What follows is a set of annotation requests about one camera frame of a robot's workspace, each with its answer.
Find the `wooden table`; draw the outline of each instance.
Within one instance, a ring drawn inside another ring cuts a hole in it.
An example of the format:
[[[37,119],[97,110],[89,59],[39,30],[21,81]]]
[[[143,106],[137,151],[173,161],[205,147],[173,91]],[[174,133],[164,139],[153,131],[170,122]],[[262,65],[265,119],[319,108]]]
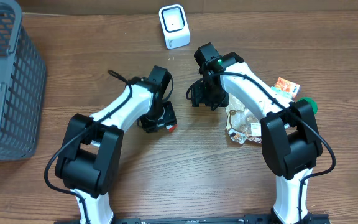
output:
[[[34,157],[0,162],[0,223],[52,223],[78,218],[74,197],[44,183],[47,161],[60,147],[68,120],[89,115],[122,92],[126,78],[154,65],[175,79],[171,101],[178,128],[124,137],[119,177],[110,190],[117,217],[183,218],[268,213],[275,176],[258,144],[226,134],[223,108],[192,108],[187,88],[200,76],[193,54],[212,42],[238,53],[268,85],[278,77],[316,100],[321,135],[337,156],[329,175],[310,180],[307,206],[332,223],[358,223],[358,12],[189,14],[191,43],[167,50],[157,15],[25,17],[24,26],[48,68],[40,140]],[[329,167],[324,150],[315,171]],[[53,171],[50,178],[62,186]]]

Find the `green round object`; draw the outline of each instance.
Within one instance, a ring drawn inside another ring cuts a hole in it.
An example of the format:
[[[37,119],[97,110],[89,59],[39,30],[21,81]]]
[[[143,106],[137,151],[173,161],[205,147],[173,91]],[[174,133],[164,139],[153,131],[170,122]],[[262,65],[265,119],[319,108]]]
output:
[[[312,98],[310,98],[310,97],[303,97],[303,98],[300,98],[299,100],[306,100],[308,103],[310,103],[311,107],[313,108],[314,114],[317,113],[317,111],[318,111],[318,106],[317,106],[317,103],[315,102],[314,99],[312,99]]]

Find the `wall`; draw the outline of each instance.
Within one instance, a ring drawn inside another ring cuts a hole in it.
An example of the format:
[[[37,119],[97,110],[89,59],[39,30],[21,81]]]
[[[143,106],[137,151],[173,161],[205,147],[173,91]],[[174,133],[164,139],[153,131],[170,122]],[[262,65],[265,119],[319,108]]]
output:
[[[25,12],[47,14],[156,14],[179,3],[187,13],[358,10],[358,0],[17,0]]]

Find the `gray basket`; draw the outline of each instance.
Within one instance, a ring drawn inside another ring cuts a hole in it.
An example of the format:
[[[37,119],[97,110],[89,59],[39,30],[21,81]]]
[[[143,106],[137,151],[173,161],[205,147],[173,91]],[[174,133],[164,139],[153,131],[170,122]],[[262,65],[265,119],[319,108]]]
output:
[[[22,11],[0,0],[0,159],[35,152],[46,82],[45,63],[22,27]]]

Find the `snack package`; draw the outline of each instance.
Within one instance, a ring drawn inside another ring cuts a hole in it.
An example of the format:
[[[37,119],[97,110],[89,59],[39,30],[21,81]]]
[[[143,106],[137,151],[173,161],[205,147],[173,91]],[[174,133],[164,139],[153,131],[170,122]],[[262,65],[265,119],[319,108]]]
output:
[[[292,99],[298,94],[300,85],[283,78],[278,78],[272,90]],[[244,144],[246,140],[257,143],[262,142],[260,122],[241,101],[231,94],[229,94],[229,106],[226,107],[226,113],[226,131],[233,141],[240,144]]]

